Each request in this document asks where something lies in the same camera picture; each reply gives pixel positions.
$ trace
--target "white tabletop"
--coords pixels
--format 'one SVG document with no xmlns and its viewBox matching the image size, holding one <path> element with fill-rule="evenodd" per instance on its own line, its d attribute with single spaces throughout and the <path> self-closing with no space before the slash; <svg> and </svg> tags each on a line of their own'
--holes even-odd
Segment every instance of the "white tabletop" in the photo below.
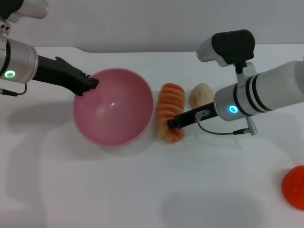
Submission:
<svg viewBox="0 0 304 228">
<path fill-rule="evenodd" d="M 193 52 L 37 51 L 88 74 L 134 70 L 156 95 L 167 82 L 187 92 L 202 82 L 214 91 L 236 82 L 233 67 L 201 63 Z M 262 72 L 303 54 L 304 45 L 257 45 L 252 62 Z M 304 163 L 304 104 L 253 117 L 258 136 L 215 136 L 194 124 L 171 145 L 156 138 L 152 125 L 135 143 L 105 149 L 77 130 L 70 91 L 37 81 L 28 86 L 23 96 L 0 97 L 1 228 L 303 227 L 304 212 L 286 203 L 280 182 L 287 169 Z M 216 117 L 203 125 L 225 132 L 246 121 Z"/>
</svg>

